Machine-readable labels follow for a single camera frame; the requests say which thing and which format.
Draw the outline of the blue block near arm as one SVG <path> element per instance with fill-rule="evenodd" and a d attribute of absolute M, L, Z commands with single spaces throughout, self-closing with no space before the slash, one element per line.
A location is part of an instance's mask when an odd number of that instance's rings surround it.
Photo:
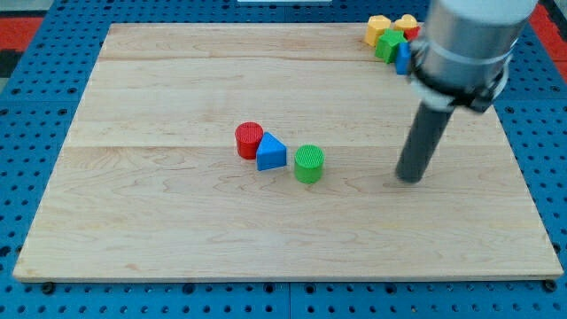
<path fill-rule="evenodd" d="M 397 75 L 406 75 L 411 59 L 411 50 L 409 43 L 400 43 L 395 59 L 395 71 Z"/>

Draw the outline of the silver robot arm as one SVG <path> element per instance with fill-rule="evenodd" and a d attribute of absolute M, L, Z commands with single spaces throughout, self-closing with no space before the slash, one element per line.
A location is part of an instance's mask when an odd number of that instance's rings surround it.
<path fill-rule="evenodd" d="M 536 0 L 432 0 L 410 43 L 409 81 L 423 106 L 483 113 L 503 92 Z"/>

